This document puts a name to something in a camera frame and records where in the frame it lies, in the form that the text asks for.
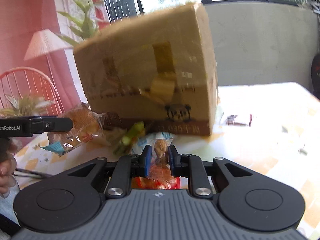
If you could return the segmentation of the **person's left hand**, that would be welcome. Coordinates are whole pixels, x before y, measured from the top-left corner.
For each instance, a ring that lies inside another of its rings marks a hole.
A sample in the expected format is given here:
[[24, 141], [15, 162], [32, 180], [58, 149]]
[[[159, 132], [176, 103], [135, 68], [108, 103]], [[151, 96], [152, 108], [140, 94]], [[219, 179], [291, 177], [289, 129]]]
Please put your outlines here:
[[12, 187], [16, 185], [13, 172], [16, 168], [16, 160], [12, 155], [16, 151], [16, 145], [9, 138], [1, 138], [1, 197], [6, 198]]

